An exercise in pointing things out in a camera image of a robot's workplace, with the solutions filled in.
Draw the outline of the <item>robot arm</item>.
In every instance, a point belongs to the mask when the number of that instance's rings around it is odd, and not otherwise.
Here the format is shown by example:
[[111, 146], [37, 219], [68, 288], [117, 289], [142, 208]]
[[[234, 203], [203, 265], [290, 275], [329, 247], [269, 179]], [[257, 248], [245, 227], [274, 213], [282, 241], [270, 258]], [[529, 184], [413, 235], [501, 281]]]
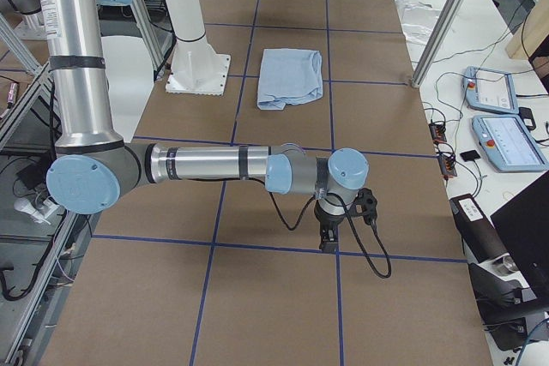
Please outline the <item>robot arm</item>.
[[176, 39], [166, 96], [155, 95], [145, 106], [137, 126], [144, 141], [126, 141], [112, 117], [100, 1], [39, 0], [62, 127], [45, 176], [53, 199], [71, 212], [95, 214], [145, 185], [254, 181], [271, 197], [306, 196], [320, 225], [319, 248], [334, 253], [340, 223], [366, 210], [365, 156], [342, 148], [311, 157], [294, 144], [293, 137], [327, 129], [312, 111], [250, 121], [224, 146], [177, 147], [177, 135], [226, 125], [226, 109], [238, 104], [231, 100], [208, 108], [190, 102], [195, 95], [220, 96], [232, 83], [231, 58], [208, 42], [199, 0], [166, 0]]

